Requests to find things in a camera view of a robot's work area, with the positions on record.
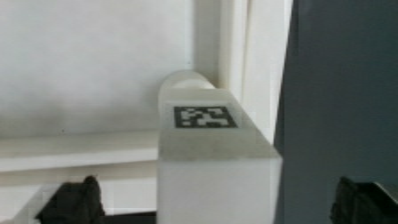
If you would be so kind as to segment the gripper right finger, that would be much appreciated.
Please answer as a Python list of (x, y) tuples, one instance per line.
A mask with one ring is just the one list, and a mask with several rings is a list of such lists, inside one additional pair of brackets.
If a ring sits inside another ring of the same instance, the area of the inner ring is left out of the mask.
[(398, 199), (381, 183), (340, 179), (331, 221), (333, 224), (398, 224)]

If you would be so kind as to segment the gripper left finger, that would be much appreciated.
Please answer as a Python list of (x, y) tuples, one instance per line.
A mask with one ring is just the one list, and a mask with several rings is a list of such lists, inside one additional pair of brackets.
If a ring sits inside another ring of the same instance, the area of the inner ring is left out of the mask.
[(81, 182), (3, 190), (3, 224), (106, 224), (95, 176)]

